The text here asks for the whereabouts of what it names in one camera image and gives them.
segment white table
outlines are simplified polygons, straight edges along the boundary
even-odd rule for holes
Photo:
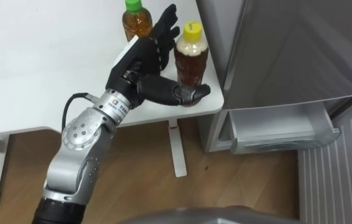
[[[172,1],[144,0],[156,21]],[[175,1],[178,25],[200,20],[197,5]],[[40,129],[60,132],[63,107],[77,92],[101,96],[111,64],[126,45],[122,1],[0,1],[0,180],[9,135]],[[162,75],[176,79],[173,52]],[[169,121],[175,175],[187,174],[177,119],[219,111],[223,95],[211,57],[203,83],[211,94],[199,104],[163,106],[149,101],[129,112],[120,126]],[[67,121],[91,103],[75,100]]]

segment freezer drawer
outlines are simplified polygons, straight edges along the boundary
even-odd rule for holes
[[[218,147],[233,154],[327,146],[340,135],[322,102],[229,111]]]

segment gray refrigerator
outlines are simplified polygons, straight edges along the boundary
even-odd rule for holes
[[[352,1],[197,0],[225,104],[205,152],[299,150],[306,223],[352,223]]]

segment yellow bottle cap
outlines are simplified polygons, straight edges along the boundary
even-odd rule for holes
[[[184,24],[183,38],[188,41],[198,41],[201,39],[202,26],[200,22],[188,21]]]

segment green bottle cap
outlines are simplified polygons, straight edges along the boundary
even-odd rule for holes
[[[141,0],[125,0],[126,10],[136,12],[141,9]]]

